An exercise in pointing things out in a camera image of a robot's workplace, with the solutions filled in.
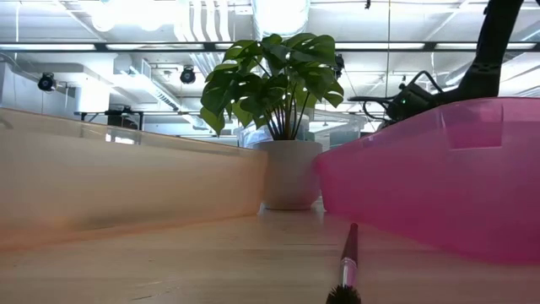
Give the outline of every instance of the wooden table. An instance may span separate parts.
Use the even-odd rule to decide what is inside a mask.
[[[345,220],[258,216],[0,253],[0,303],[324,303]],[[540,267],[474,262],[361,225],[364,304],[540,303]]]

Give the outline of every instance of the brush bristles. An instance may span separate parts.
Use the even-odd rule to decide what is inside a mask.
[[[361,304],[360,295],[354,287],[338,286],[330,291],[327,304]]]

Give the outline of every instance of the orange translucent bin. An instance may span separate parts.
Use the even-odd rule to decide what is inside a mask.
[[[331,214],[471,258],[540,263],[540,99],[441,106],[315,168]]]

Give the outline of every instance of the potted plant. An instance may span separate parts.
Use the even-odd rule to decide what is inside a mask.
[[[201,118],[217,134],[225,114],[234,114],[244,127],[266,125],[272,134],[272,142],[255,147],[268,152],[267,208],[308,209],[319,195],[308,172],[322,147],[295,139],[306,108],[321,100],[333,106],[343,101],[332,69],[335,56],[329,35],[303,33],[286,41],[270,35],[234,43],[206,79]]]

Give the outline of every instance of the ceiling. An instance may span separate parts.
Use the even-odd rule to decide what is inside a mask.
[[[216,1],[216,9],[223,1]],[[365,9],[365,1],[311,0],[305,31],[317,35],[327,34],[336,41],[476,41],[483,23],[483,9],[487,1],[470,0],[372,0],[371,8]],[[228,1],[228,30],[231,40],[254,39],[254,24],[250,0]],[[175,0],[155,0],[148,15],[163,24],[154,31],[142,30],[138,24],[118,24],[112,30],[99,32],[92,25],[93,9],[102,3],[98,0],[47,1],[47,0],[0,0],[0,41],[2,42],[150,42],[178,41],[175,26],[179,22],[179,8]],[[207,5],[202,1],[201,23],[207,23]],[[191,24],[195,26],[197,14],[190,7]],[[215,14],[215,23],[220,19]],[[269,16],[282,22],[283,16]],[[526,0],[512,35],[513,41],[527,37],[540,41],[540,7],[535,0]],[[210,41],[204,29],[205,39]],[[83,53],[19,54],[19,62],[80,63],[117,86],[126,82],[115,81],[111,64],[116,54]],[[182,67],[196,65],[188,53],[137,53],[133,61],[146,60],[153,68],[153,79],[163,85],[182,102],[187,110],[200,108],[198,98],[204,87],[204,77],[197,73],[194,84],[179,81]],[[343,54],[345,73],[339,83],[345,89],[345,98],[354,95],[384,96],[398,92],[403,76],[408,79],[421,70],[436,75],[445,82],[449,73],[470,64],[473,52],[347,52]],[[524,53],[503,66],[501,95],[519,95],[538,87],[540,79],[540,54]],[[115,102],[141,106],[145,101],[133,100],[139,96],[134,88],[123,88],[131,94],[117,96]],[[331,106],[317,105],[331,111]],[[344,102],[335,111],[357,111],[360,105]]]

